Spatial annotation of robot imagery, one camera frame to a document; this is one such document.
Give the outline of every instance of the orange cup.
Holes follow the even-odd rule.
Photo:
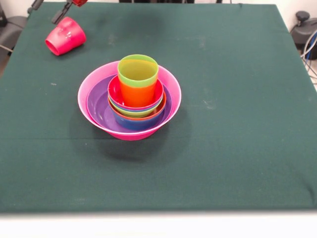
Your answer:
[[[146,107],[153,102],[156,82],[150,86],[136,88],[120,82],[124,103],[128,107]]]

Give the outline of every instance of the pink bowl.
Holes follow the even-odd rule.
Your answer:
[[[177,79],[174,77],[173,74],[171,74],[167,69],[165,69],[162,66],[159,66],[158,69],[158,78],[161,80],[161,82],[168,88],[171,97],[172,97],[172,109],[170,116],[161,124],[158,126],[143,130],[143,131],[137,131],[132,133],[124,133],[124,132],[117,132],[110,130],[108,128],[104,128],[102,126],[99,126],[95,121],[89,116],[88,110],[87,110],[87,97],[88,93],[90,92],[91,88],[94,87],[97,83],[99,83],[104,78],[117,74],[117,65],[119,61],[107,63],[93,72],[91,72],[82,82],[82,84],[79,87],[78,90],[78,105],[82,112],[82,114],[85,116],[85,118],[96,127],[99,127],[100,129],[108,132],[110,135],[121,139],[121,140],[141,140],[146,137],[149,137],[154,132],[156,132],[159,128],[161,128],[163,125],[165,125],[167,122],[169,122],[176,114],[176,112],[179,109],[182,93],[180,86],[177,82]]]

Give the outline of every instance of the tipped over cup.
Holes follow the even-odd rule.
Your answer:
[[[45,43],[56,56],[65,54],[86,42],[86,35],[80,25],[70,17],[65,17],[50,32]]]

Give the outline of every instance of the table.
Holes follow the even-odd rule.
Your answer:
[[[87,43],[56,57],[43,40],[61,6],[32,14],[0,80],[1,213],[316,209],[317,96],[276,6],[88,3],[69,12]],[[125,142],[76,99],[133,53],[168,68],[183,100]]]

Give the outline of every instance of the orange bowl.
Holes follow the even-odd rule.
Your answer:
[[[109,97],[108,97],[108,103],[112,109],[112,111],[114,113],[116,113],[118,116],[120,116],[121,118],[124,118],[124,119],[128,119],[128,120],[149,120],[149,119],[152,119],[154,118],[155,116],[157,116],[158,114],[160,114],[164,108],[165,108],[165,105],[166,105],[166,94],[164,92],[163,94],[163,100],[161,101],[161,103],[159,104],[159,106],[157,108],[155,108],[155,110],[153,112],[151,112],[148,116],[144,117],[144,118],[131,118],[131,117],[127,117],[123,114],[121,114],[111,103],[111,101],[109,100]]]

